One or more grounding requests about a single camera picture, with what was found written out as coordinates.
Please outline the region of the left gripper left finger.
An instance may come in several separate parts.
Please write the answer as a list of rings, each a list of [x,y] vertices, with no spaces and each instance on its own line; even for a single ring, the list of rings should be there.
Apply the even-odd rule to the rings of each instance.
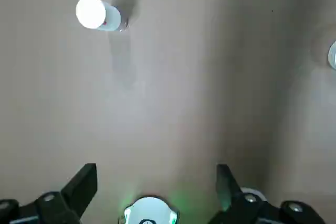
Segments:
[[[1,199],[1,223],[81,223],[97,189],[97,166],[87,163],[60,191],[44,193],[24,206],[16,199]]]

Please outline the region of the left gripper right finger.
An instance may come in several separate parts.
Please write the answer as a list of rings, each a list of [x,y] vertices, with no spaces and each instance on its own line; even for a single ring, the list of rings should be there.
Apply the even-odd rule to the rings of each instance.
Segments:
[[[228,165],[216,166],[216,193],[221,210],[209,223],[325,223],[306,203],[287,200],[276,207],[259,191],[241,188]]]

